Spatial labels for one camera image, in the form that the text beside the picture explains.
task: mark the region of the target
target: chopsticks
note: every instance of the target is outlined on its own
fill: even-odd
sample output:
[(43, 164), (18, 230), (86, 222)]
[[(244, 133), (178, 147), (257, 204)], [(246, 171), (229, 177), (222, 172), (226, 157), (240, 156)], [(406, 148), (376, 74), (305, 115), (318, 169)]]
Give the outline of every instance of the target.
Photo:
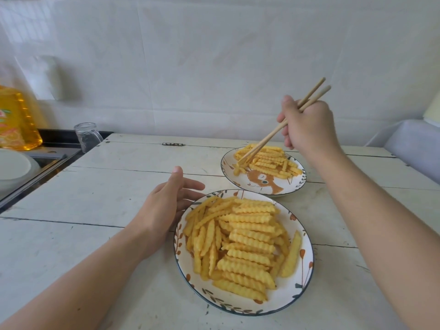
[[(318, 83), (313, 87), (313, 89), (298, 103), (298, 110), (300, 112), (303, 112), (306, 108), (308, 108), (310, 105), (315, 103), (318, 99), (320, 99), (325, 93), (327, 93), (331, 86), (324, 87), (318, 94), (316, 94), (314, 97), (310, 99), (310, 97), (315, 93), (315, 91), (321, 86), (321, 84), (324, 83), (326, 80), (325, 77), (323, 77), (321, 80), (319, 80)], [(246, 161), (251, 161), (255, 155), (258, 154), (258, 152), (272, 139), (272, 137), (277, 134), (280, 130), (283, 129), (287, 125), (287, 119), (284, 119), (282, 122), (278, 124), (277, 127), (274, 128), (272, 132), (270, 132), (263, 140), (261, 140), (253, 149), (251, 149), (249, 152), (247, 152), (238, 162), (237, 165), (242, 165)]]

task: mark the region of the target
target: bottle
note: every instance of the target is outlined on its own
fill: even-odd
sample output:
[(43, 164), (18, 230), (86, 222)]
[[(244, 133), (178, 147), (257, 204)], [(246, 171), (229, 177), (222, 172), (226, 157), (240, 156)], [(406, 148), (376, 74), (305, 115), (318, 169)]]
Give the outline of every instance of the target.
[(0, 148), (30, 150), (42, 144), (25, 95), (0, 82)]

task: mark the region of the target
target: ceramic plate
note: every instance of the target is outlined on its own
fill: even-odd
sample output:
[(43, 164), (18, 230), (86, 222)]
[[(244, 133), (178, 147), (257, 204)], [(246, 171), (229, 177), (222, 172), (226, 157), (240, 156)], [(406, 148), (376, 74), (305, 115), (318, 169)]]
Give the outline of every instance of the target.
[[(267, 290), (268, 301), (266, 302), (246, 299), (214, 287), (211, 280), (203, 281), (200, 275), (193, 272), (194, 256), (186, 250), (187, 239), (183, 234), (183, 229), (186, 224), (186, 215), (202, 201), (206, 200), (206, 198), (212, 196), (227, 198), (234, 195), (239, 198), (270, 201), (276, 208), (280, 209), (281, 212), (278, 214), (278, 220), (283, 223), (288, 231), (289, 236), (291, 237), (290, 240), (292, 240), (296, 230), (300, 231), (302, 235), (300, 257), (298, 258), (295, 273), (289, 278), (278, 277), (275, 281), (277, 289)], [(245, 316), (273, 314), (294, 303), (307, 288), (313, 273), (315, 262), (308, 234), (294, 214), (275, 200), (255, 192), (237, 189), (216, 191), (194, 202), (190, 208), (185, 211), (177, 224), (176, 232), (174, 234), (174, 252), (176, 255), (177, 266), (179, 267), (182, 276), (202, 299), (229, 313)]]
[(239, 176), (234, 175), (233, 164), (237, 163), (234, 158), (234, 154), (237, 150), (241, 148), (236, 148), (227, 152), (221, 160), (221, 170), (225, 177), (234, 185), (242, 188), (244, 190), (253, 191), (259, 194), (264, 194), (269, 197), (284, 196), (286, 194), (295, 192), (303, 187), (307, 179), (307, 174), (305, 172), (302, 164), (295, 158), (286, 154), (286, 157), (295, 162), (298, 165), (298, 169), (303, 171), (302, 175), (296, 177), (289, 177), (288, 179), (281, 179), (274, 177), (272, 175), (267, 175), (256, 170), (251, 170), (246, 168), (247, 174), (240, 174)]

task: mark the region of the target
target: decorated plate rim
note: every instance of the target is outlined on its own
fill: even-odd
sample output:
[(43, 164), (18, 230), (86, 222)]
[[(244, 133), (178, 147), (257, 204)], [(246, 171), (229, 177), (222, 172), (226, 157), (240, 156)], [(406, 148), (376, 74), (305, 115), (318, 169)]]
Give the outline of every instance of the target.
[(245, 191), (253, 192), (253, 193), (256, 193), (256, 194), (261, 194), (261, 195), (263, 195), (263, 196), (267, 196), (267, 197), (270, 198), (270, 197), (285, 196), (285, 195), (287, 195), (287, 194), (294, 193), (294, 192), (298, 191), (299, 189), (301, 189), (301, 188), (305, 185), (305, 183), (307, 182), (307, 172), (306, 172), (304, 166), (302, 165), (302, 163), (301, 163), (299, 160), (295, 159), (292, 155), (289, 155), (289, 154), (288, 154), (288, 155), (289, 155), (289, 160), (292, 158), (294, 161), (297, 161), (297, 162), (303, 167), (302, 170), (304, 171), (304, 177), (305, 177), (305, 179), (304, 179), (304, 183), (302, 183), (301, 186), (300, 186), (299, 188), (297, 188), (297, 189), (295, 189), (295, 190), (293, 190), (293, 191), (290, 191), (290, 192), (286, 192), (286, 193), (267, 194), (267, 193), (260, 193), (260, 192), (251, 191), (251, 190), (245, 189), (245, 188), (243, 188), (243, 187), (241, 187), (241, 186), (238, 186), (238, 185), (235, 184), (233, 181), (231, 181), (231, 179), (226, 175), (226, 172), (225, 172), (225, 170), (224, 170), (224, 168), (223, 168), (222, 162), (223, 162), (224, 157), (225, 157), (226, 155), (228, 155), (231, 151), (233, 151), (233, 150), (238, 150), (238, 149), (240, 149), (240, 148), (245, 148), (245, 147), (244, 147), (244, 146), (243, 146), (243, 147), (237, 147), (237, 148), (233, 148), (233, 149), (231, 149), (231, 150), (228, 150), (228, 152), (226, 152), (225, 155), (223, 155), (223, 157), (222, 157), (221, 160), (220, 160), (220, 169), (221, 169), (221, 172), (223, 173), (223, 176), (225, 176), (225, 177), (228, 179), (228, 181), (231, 182), (232, 184), (234, 184), (236, 187), (238, 187), (238, 188), (240, 188), (240, 189), (242, 189), (242, 190), (245, 190)]
[[(223, 192), (223, 191), (236, 191), (236, 190), (237, 190), (237, 189), (223, 189), (223, 190), (218, 190), (218, 191), (214, 191), (214, 192), (208, 193), (208, 194), (204, 195), (203, 197), (201, 197), (201, 198), (199, 198), (199, 199), (193, 201), (193, 202), (191, 203), (191, 205), (190, 205), (188, 208), (190, 208), (195, 202), (199, 201), (200, 199), (202, 199), (202, 198), (204, 198), (204, 197), (206, 197), (206, 196), (208, 196), (208, 195), (210, 195), (210, 194), (211, 194), (212, 196), (216, 196), (217, 194), (219, 194), (219, 193), (221, 193), (221, 192)], [(246, 192), (252, 192), (252, 193), (255, 193), (255, 194), (261, 194), (261, 193), (258, 193), (258, 192), (249, 191), (249, 190), (245, 190), (245, 189), (243, 189), (243, 191), (246, 191)], [(276, 202), (278, 205), (283, 206), (286, 210), (288, 210), (288, 212), (292, 213), (292, 212), (291, 212), (286, 206), (284, 206), (283, 204), (281, 204), (281, 203), (279, 203), (278, 201), (273, 200), (273, 199), (271, 199), (271, 198), (269, 198), (269, 197), (267, 197), (267, 198), (269, 199), (269, 201), (274, 201), (274, 202)], [(247, 313), (243, 313), (243, 312), (235, 312), (235, 311), (232, 311), (232, 310), (223, 309), (221, 306), (218, 306), (218, 305), (216, 305), (214, 302), (208, 300), (208, 299), (207, 299), (206, 297), (204, 297), (204, 296), (203, 296), (203, 295), (202, 295), (197, 289), (195, 289), (194, 287), (192, 287), (191, 284), (190, 284), (190, 282), (188, 282), (186, 276), (185, 276), (184, 273), (182, 272), (182, 269), (181, 269), (181, 267), (180, 267), (180, 265), (179, 265), (179, 260), (177, 259), (177, 254), (176, 254), (176, 248), (177, 248), (177, 246), (174, 246), (174, 237), (175, 237), (176, 234), (177, 234), (177, 227), (179, 226), (179, 223), (182, 222), (183, 218), (184, 218), (184, 216), (182, 215), (182, 216), (180, 217), (180, 220), (177, 222), (176, 227), (174, 228), (174, 234), (173, 234), (174, 259), (175, 259), (175, 261), (176, 261), (177, 268), (179, 269), (180, 274), (182, 275), (182, 277), (184, 278), (184, 281), (188, 284), (188, 286), (189, 286), (189, 287), (190, 287), (190, 288), (191, 288), (191, 289), (192, 289), (197, 295), (199, 295), (204, 301), (206, 301), (206, 302), (209, 303), (210, 305), (212, 305), (212, 306), (218, 308), (219, 310), (224, 311), (224, 312), (227, 312), (227, 313), (232, 314), (232, 315), (237, 315), (237, 316), (251, 316), (251, 317), (254, 316), (254, 317), (256, 317), (256, 316), (265, 316), (265, 315), (274, 314), (274, 313), (276, 313), (276, 312), (278, 312), (278, 311), (281, 311), (281, 310), (283, 310), (283, 309), (289, 307), (290, 305), (292, 305), (296, 300), (298, 300), (298, 299), (304, 294), (305, 290), (307, 289), (308, 285), (310, 284), (310, 282), (311, 282), (311, 278), (312, 278), (312, 276), (313, 276), (313, 272), (315, 271), (315, 253), (312, 253), (313, 267), (311, 268), (310, 277), (308, 278), (308, 281), (306, 282), (305, 286), (303, 287), (301, 293), (300, 293), (300, 294), (297, 294), (297, 295), (294, 295), (295, 298), (294, 298), (292, 301), (290, 301), (289, 303), (287, 303), (287, 304), (285, 304), (284, 306), (282, 306), (282, 307), (280, 307), (280, 308), (278, 308), (278, 309), (275, 309), (275, 310), (269, 310), (269, 311), (266, 311), (266, 312), (260, 312), (260, 313), (255, 313), (255, 314), (247, 314)], [(310, 235), (309, 235), (309, 234), (307, 233), (307, 231), (305, 230), (305, 227), (303, 226), (303, 224), (301, 223), (301, 221), (300, 221), (298, 218), (297, 218), (297, 220), (298, 220), (298, 222), (301, 224), (301, 226), (303, 227), (303, 229), (304, 229), (304, 231), (305, 231), (305, 233), (306, 233), (306, 235), (307, 235), (307, 238), (308, 238), (308, 240), (309, 240), (309, 242), (310, 242), (310, 245), (312, 246), (312, 249), (313, 249), (313, 244), (311, 243)]]

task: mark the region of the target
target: tabletop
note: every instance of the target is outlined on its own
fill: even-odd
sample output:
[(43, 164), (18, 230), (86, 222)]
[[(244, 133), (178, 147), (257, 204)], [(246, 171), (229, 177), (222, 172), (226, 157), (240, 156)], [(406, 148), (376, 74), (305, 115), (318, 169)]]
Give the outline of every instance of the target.
[[(128, 224), (175, 165), (205, 183), (207, 192), (236, 188), (223, 177), (220, 160), (248, 143), (112, 134), (0, 214), (0, 322)], [(343, 149), (389, 194), (440, 231), (438, 184), (383, 148)], [(308, 179), (277, 201), (301, 221), (316, 259), (314, 276), (298, 301), (261, 317), (209, 306), (179, 274), (170, 233), (135, 270), (100, 329), (405, 329), (372, 279), (326, 184), (298, 152), (289, 154), (302, 163)]]

